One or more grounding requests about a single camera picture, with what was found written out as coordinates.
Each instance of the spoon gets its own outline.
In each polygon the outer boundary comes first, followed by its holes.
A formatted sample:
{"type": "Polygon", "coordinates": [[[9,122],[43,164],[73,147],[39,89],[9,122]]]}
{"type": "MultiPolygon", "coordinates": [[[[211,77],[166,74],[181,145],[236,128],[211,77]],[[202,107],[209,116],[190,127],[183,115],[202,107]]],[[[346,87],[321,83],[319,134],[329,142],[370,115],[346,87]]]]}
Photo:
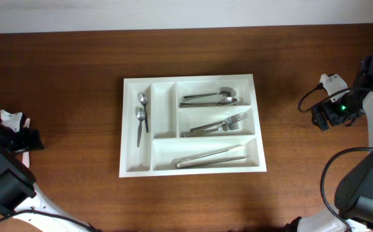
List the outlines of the spoon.
{"type": "Polygon", "coordinates": [[[221,95],[222,97],[234,97],[236,96],[236,91],[230,87],[222,87],[216,93],[183,96],[182,101],[189,101],[192,99],[197,99],[200,97],[208,97],[212,95],[221,95]]]}
{"type": "Polygon", "coordinates": [[[234,106],[238,103],[238,99],[234,97],[224,97],[219,102],[181,102],[179,107],[194,107],[194,106],[234,106]]]}
{"type": "Polygon", "coordinates": [[[139,95],[139,102],[143,105],[143,108],[145,110],[146,133],[149,133],[148,113],[146,112],[146,105],[148,104],[148,96],[146,96],[146,94],[144,93],[141,93],[139,95]]]}
{"type": "Polygon", "coordinates": [[[142,136],[142,121],[145,119],[145,111],[143,108],[136,110],[136,118],[139,120],[139,128],[137,129],[137,147],[140,146],[140,137],[142,136]]]}

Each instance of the wooden surface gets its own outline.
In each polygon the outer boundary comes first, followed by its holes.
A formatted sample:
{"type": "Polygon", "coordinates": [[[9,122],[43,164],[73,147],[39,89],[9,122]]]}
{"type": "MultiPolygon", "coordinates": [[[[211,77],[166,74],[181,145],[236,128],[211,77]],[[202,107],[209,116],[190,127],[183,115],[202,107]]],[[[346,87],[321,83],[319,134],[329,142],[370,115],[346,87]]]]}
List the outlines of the wooden surface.
{"type": "MultiPolygon", "coordinates": [[[[370,54],[373,24],[6,34],[0,107],[40,130],[47,149],[31,154],[31,170],[43,192],[105,232],[282,226],[323,209],[319,180],[333,154],[368,145],[365,117],[321,132],[299,99],[322,73],[352,84],[370,54]],[[119,178],[123,78],[240,73],[254,75],[268,172],[119,178]]],[[[363,157],[334,163],[330,201],[363,157]]],[[[13,219],[0,231],[37,230],[13,219]]]]}

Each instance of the white wall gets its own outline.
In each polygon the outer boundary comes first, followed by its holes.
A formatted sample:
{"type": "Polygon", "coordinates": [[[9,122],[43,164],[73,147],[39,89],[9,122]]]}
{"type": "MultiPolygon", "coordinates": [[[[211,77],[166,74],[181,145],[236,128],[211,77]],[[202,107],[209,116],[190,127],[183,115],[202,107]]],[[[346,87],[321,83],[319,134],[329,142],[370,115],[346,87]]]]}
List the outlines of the white wall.
{"type": "Polygon", "coordinates": [[[0,0],[0,33],[373,23],[373,0],[0,0]]]}

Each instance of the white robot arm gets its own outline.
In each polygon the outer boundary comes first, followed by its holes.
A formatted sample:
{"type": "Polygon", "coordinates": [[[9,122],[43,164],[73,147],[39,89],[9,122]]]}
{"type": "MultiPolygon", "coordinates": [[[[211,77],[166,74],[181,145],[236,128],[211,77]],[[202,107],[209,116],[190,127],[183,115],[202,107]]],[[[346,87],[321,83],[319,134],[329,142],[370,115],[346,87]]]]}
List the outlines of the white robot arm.
{"type": "Polygon", "coordinates": [[[30,131],[23,113],[0,110],[0,214],[23,220],[44,232],[99,232],[89,223],[72,217],[48,197],[35,183],[15,153],[42,149],[37,131],[30,131]]]}
{"type": "MultiPolygon", "coordinates": [[[[312,112],[312,122],[321,130],[327,130],[327,121],[332,126],[345,124],[366,113],[368,143],[373,148],[373,56],[362,62],[353,88],[347,88],[339,75],[323,74],[321,84],[315,90],[319,89],[325,89],[330,100],[306,110],[312,112]]],[[[341,181],[336,191],[335,206],[331,208],[346,220],[349,231],[373,231],[373,151],[341,181]]],[[[285,228],[288,232],[348,231],[346,224],[327,208],[311,217],[297,218],[285,228]]]]}

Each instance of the silverware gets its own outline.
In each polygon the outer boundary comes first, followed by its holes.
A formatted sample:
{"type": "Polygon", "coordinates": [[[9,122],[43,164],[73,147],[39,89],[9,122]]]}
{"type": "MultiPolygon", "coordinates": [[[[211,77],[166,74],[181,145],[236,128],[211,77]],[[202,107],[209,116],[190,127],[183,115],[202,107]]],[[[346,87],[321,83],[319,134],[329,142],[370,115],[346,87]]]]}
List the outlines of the silverware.
{"type": "Polygon", "coordinates": [[[136,111],[136,118],[139,120],[139,128],[137,129],[137,147],[140,146],[140,137],[142,136],[142,121],[145,119],[145,111],[139,108],[136,111]]]}
{"type": "Polygon", "coordinates": [[[214,122],[214,123],[207,124],[207,125],[204,125],[204,126],[198,126],[196,128],[192,128],[191,132],[201,131],[201,130],[208,129],[208,128],[211,128],[211,127],[214,127],[214,126],[221,126],[221,125],[227,124],[227,123],[237,123],[237,122],[239,122],[241,120],[244,120],[246,118],[247,118],[246,112],[238,113],[236,115],[232,115],[230,117],[227,117],[223,121],[214,122]]]}
{"type": "Polygon", "coordinates": [[[229,157],[229,158],[221,158],[221,159],[216,159],[216,160],[206,160],[206,161],[202,161],[202,162],[192,162],[192,163],[189,163],[189,164],[185,163],[187,161],[197,160],[197,159],[201,159],[201,158],[204,158],[204,157],[220,154],[220,153],[227,152],[227,151],[239,151],[239,150],[242,150],[244,148],[245,148],[244,145],[239,144],[239,145],[230,146],[228,148],[223,148],[223,149],[217,150],[217,151],[210,151],[209,153],[200,154],[200,155],[197,155],[197,156],[194,156],[194,157],[184,158],[184,159],[182,159],[182,160],[180,160],[176,163],[176,167],[177,168],[186,168],[186,167],[197,166],[197,165],[215,164],[215,163],[219,163],[219,162],[227,162],[227,161],[232,161],[232,160],[246,159],[248,156],[244,155],[244,156],[239,156],[239,157],[229,157]]]}
{"type": "Polygon", "coordinates": [[[208,96],[213,96],[213,95],[221,95],[222,97],[234,97],[236,96],[236,91],[230,87],[222,87],[216,93],[183,96],[182,101],[190,101],[192,99],[208,97],[208,96]]]}
{"type": "Polygon", "coordinates": [[[205,135],[207,133],[212,133],[216,131],[231,131],[231,130],[239,130],[239,124],[238,123],[226,123],[221,126],[219,126],[216,129],[208,129],[208,130],[200,130],[200,131],[194,131],[183,134],[183,137],[196,137],[205,135]]]}
{"type": "Polygon", "coordinates": [[[148,113],[146,111],[146,105],[148,104],[148,96],[146,94],[141,93],[139,95],[139,102],[143,105],[145,111],[145,125],[146,125],[146,133],[149,133],[149,123],[148,123],[148,113]]]}
{"type": "Polygon", "coordinates": [[[238,99],[234,97],[224,97],[219,102],[181,102],[179,107],[195,107],[195,106],[234,106],[238,103],[238,99]]]}

